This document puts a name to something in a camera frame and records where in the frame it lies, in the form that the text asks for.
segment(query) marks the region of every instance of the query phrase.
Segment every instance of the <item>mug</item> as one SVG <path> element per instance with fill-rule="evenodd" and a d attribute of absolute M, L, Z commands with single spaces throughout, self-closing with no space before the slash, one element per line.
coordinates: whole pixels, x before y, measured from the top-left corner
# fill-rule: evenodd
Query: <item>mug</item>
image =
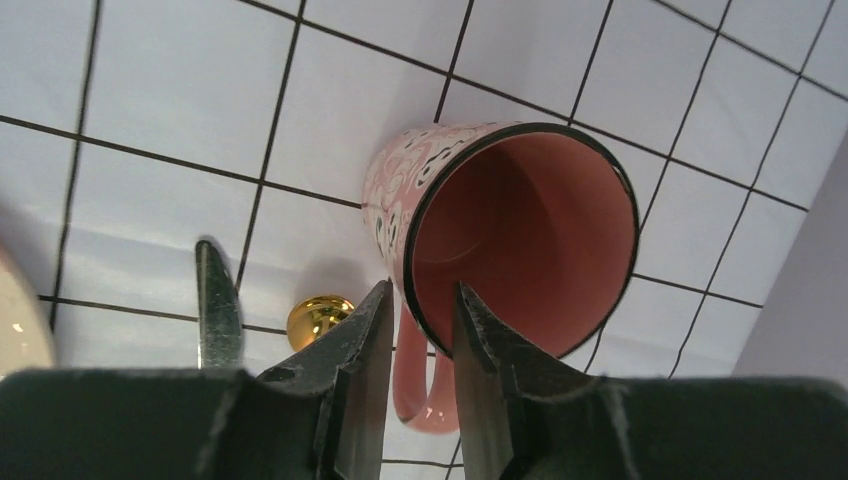
<path fill-rule="evenodd" d="M 403 298 L 395 409 L 423 432 L 459 427 L 450 360 L 457 282 L 563 357 L 612 313 L 636 258 L 639 216 L 624 170 L 564 125 L 409 130 L 370 164 L 362 203 Z M 429 394 L 427 340 L 438 350 Z"/>

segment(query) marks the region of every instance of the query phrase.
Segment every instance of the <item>pink handle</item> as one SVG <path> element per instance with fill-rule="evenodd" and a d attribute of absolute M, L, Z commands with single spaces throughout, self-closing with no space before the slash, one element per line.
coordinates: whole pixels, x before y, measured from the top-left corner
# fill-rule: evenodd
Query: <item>pink handle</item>
<path fill-rule="evenodd" d="M 453 362 L 436 353 L 436 372 L 428 395 L 427 338 L 418 330 L 406 303 L 400 312 L 394 370 L 393 398 L 401 422 L 427 433 L 450 433 L 459 428 Z"/>

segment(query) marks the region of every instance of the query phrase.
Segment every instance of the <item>shiny gold object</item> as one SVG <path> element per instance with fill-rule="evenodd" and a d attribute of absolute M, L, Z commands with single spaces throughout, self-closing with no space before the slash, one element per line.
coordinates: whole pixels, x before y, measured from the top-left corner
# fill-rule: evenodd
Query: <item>shiny gold object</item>
<path fill-rule="evenodd" d="M 353 312 L 353 304 L 338 295 L 308 298 L 292 308 L 286 325 L 295 352 L 314 342 Z"/>

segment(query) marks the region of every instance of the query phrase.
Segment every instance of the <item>gray surface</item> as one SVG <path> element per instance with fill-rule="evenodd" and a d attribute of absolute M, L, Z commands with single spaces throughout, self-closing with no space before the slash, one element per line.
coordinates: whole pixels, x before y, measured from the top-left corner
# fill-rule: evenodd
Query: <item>gray surface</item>
<path fill-rule="evenodd" d="M 734 375 L 811 375 L 848 386 L 846 185 L 848 137 L 736 363 Z"/>

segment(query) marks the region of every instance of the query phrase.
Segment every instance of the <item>black rim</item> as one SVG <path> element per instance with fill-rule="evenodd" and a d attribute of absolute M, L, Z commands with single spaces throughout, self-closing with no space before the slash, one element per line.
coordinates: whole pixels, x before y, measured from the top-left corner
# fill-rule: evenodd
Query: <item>black rim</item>
<path fill-rule="evenodd" d="M 616 298 L 613 305 L 610 307 L 607 314 L 604 318 L 598 322 L 594 329 L 589 332 L 585 338 L 574 344 L 573 347 L 568 349 L 566 352 L 556 355 L 557 358 L 562 358 L 569 353 L 573 352 L 580 348 L 586 341 L 592 338 L 595 333 L 598 332 L 604 325 L 606 325 L 610 316 L 615 312 L 615 309 L 618 307 L 618 304 L 621 302 L 621 298 L 624 296 L 624 292 L 627 290 L 627 286 L 630 285 L 630 279 L 633 277 L 633 269 L 636 266 L 636 252 L 639 250 L 639 208 L 636 204 L 636 195 L 633 194 L 633 186 L 630 184 L 630 179 L 627 178 L 627 173 L 625 173 L 624 168 L 622 168 L 621 163 L 615 158 L 615 156 L 610 153 L 603 145 L 601 145 L 597 140 L 586 135 L 585 133 L 575 130 L 571 127 L 567 127 L 565 125 L 560 125 L 557 123 L 545 123 L 545 122 L 534 122 L 534 123 L 520 123 L 517 125 L 504 127 L 500 130 L 490 133 L 485 137 L 482 137 L 470 144 L 463 151 L 459 152 L 456 157 L 450 160 L 445 168 L 438 173 L 436 178 L 433 180 L 433 183 L 427 188 L 427 191 L 424 193 L 424 196 L 421 197 L 421 202 L 415 208 L 415 212 L 412 214 L 412 219 L 409 224 L 409 231 L 406 234 L 406 251 L 403 255 L 403 285 L 404 285 L 404 297 L 406 298 L 407 306 L 409 307 L 409 311 L 412 313 L 412 317 L 415 319 L 415 323 L 418 324 L 418 328 L 424 332 L 424 335 L 433 342 L 439 351 L 447 356 L 448 358 L 453 358 L 453 353 L 448 350 L 444 344 L 442 344 L 441 340 L 436 336 L 435 332 L 427 325 L 426 322 L 423 321 L 424 313 L 421 311 L 421 305 L 418 303 L 418 298 L 415 295 L 415 281 L 412 275 L 412 256 L 415 253 L 415 243 L 413 239 L 418 236 L 418 229 L 421 227 L 421 220 L 424 216 L 424 212 L 427 211 L 427 207 L 432 203 L 433 198 L 436 195 L 436 192 L 442 187 L 442 185 L 447 181 L 450 175 L 456 171 L 457 168 L 460 167 L 466 160 L 481 152 L 482 150 L 490 147 L 494 143 L 500 142 L 501 140 L 505 140 L 510 137 L 515 137 L 519 135 L 525 135 L 528 133 L 556 133 L 560 135 L 564 135 L 566 137 L 573 138 L 580 143 L 583 143 L 587 147 L 601 154 L 602 157 L 610 164 L 613 171 L 618 175 L 619 180 L 621 181 L 621 185 L 624 188 L 625 193 L 630 199 L 630 205 L 633 210 L 633 250 L 630 252 L 630 263 L 627 267 L 627 275 L 624 279 L 624 283 L 621 285 L 621 289 L 618 292 L 618 297 Z"/>

